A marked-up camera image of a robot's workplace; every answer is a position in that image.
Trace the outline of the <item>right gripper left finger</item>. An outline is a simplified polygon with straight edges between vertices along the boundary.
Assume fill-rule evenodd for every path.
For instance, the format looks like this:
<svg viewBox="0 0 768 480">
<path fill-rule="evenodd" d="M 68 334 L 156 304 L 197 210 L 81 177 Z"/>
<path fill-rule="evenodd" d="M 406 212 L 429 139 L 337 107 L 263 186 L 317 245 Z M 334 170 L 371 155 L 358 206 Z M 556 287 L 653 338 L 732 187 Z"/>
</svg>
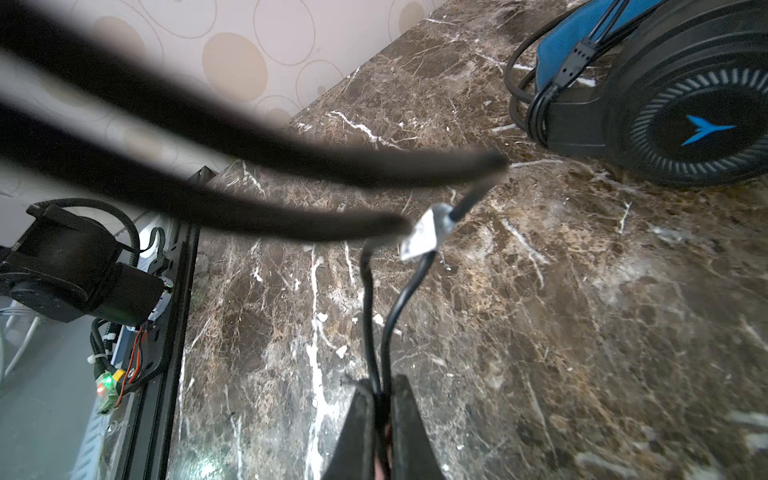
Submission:
<svg viewBox="0 0 768 480">
<path fill-rule="evenodd" d="M 369 383 L 357 383 L 323 480 L 375 478 L 375 400 Z"/>
</svg>

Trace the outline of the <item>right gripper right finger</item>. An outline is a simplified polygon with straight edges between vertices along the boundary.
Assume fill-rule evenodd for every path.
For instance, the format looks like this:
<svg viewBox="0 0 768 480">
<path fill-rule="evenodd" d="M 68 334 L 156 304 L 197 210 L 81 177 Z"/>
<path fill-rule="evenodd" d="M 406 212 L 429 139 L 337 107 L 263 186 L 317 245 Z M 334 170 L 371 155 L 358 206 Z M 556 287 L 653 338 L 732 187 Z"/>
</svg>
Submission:
<svg viewBox="0 0 768 480">
<path fill-rule="evenodd" d="M 391 478 L 443 480 L 411 384 L 396 375 L 390 401 Z"/>
</svg>

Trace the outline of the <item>black blue headphones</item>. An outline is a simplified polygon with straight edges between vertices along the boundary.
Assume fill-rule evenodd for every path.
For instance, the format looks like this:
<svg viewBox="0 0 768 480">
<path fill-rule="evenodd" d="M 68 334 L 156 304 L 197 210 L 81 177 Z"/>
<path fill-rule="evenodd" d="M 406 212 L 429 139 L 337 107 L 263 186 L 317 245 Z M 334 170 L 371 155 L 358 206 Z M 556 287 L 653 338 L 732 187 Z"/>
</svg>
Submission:
<svg viewBox="0 0 768 480">
<path fill-rule="evenodd" d="M 589 1 L 524 46 L 509 111 L 543 148 L 671 187 L 766 173 L 765 2 Z"/>
</svg>

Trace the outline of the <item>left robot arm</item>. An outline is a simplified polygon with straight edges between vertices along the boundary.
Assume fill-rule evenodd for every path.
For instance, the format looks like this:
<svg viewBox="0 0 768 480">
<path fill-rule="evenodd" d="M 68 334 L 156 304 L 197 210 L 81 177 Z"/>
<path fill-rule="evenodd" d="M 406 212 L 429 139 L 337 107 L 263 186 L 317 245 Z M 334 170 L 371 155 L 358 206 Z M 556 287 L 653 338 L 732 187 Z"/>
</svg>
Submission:
<svg viewBox="0 0 768 480">
<path fill-rule="evenodd" d="M 69 207 L 112 215 L 130 244 Z M 167 309 L 173 283 L 138 269 L 139 232 L 123 211 L 101 200 L 63 198 L 35 203 L 27 213 L 34 222 L 13 246 L 1 249 L 3 296 L 63 323 L 90 315 L 136 328 Z"/>
</svg>

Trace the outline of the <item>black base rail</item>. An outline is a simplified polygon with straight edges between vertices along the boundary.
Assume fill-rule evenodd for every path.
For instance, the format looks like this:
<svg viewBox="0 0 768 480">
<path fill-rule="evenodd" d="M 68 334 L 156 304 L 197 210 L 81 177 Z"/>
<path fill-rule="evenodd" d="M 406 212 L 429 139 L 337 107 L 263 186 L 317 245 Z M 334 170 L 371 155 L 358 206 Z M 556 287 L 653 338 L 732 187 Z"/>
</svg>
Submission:
<svg viewBox="0 0 768 480">
<path fill-rule="evenodd" d="M 199 226 L 171 222 L 165 249 L 169 267 L 163 272 L 173 286 L 169 305 L 145 324 L 134 389 L 109 414 L 100 414 L 94 404 L 70 479 L 166 477 L 199 236 Z"/>
</svg>

